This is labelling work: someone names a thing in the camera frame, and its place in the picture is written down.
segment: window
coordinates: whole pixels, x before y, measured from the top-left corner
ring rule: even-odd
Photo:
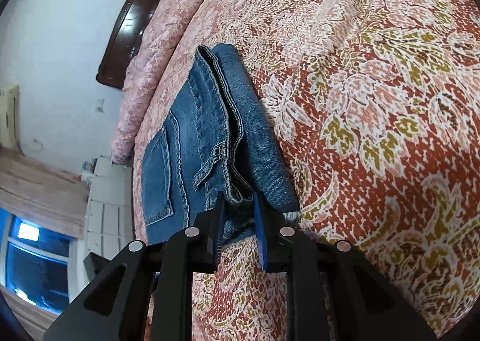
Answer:
[[[23,300],[60,314],[72,295],[74,240],[8,213],[3,219],[0,215],[0,283]]]

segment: window frame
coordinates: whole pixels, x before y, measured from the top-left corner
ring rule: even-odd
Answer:
[[[30,252],[42,255],[44,257],[52,258],[57,261],[62,261],[67,263],[67,283],[68,283],[68,300],[69,302],[73,301],[80,291],[78,291],[78,282],[77,282],[77,248],[78,242],[76,238],[71,238],[69,245],[69,256],[65,257],[62,255],[56,255],[54,253],[46,252],[41,249],[29,246],[23,242],[16,240],[9,236],[11,224],[14,220],[14,215],[9,213],[7,216],[7,221],[5,223],[5,228],[1,232],[1,242],[0,242],[0,284],[5,287],[5,272],[6,272],[6,261],[7,261],[7,249],[8,244],[12,243],[15,246],[26,249]]]

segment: white wall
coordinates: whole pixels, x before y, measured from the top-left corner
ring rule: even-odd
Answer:
[[[0,86],[20,85],[26,155],[79,172],[110,155],[121,92],[95,80],[125,0],[10,0],[0,16]],[[104,112],[95,110],[105,98]],[[39,140],[44,145],[32,142]]]

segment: silver screw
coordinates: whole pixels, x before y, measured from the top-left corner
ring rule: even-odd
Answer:
[[[341,252],[349,252],[351,248],[352,245],[350,245],[346,240],[340,240],[337,242],[337,249]]]
[[[196,237],[198,234],[200,234],[200,230],[196,227],[188,227],[188,229],[185,230],[187,237]]]
[[[137,252],[143,248],[143,242],[141,240],[134,240],[128,245],[128,250],[131,252]]]
[[[292,227],[285,226],[280,229],[280,234],[284,237],[291,237],[295,234],[295,230]]]

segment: headboard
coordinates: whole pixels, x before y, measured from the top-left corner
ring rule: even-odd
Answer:
[[[125,72],[138,54],[142,34],[160,0],[126,0],[117,17],[110,40],[96,76],[97,81],[117,89],[123,88]]]

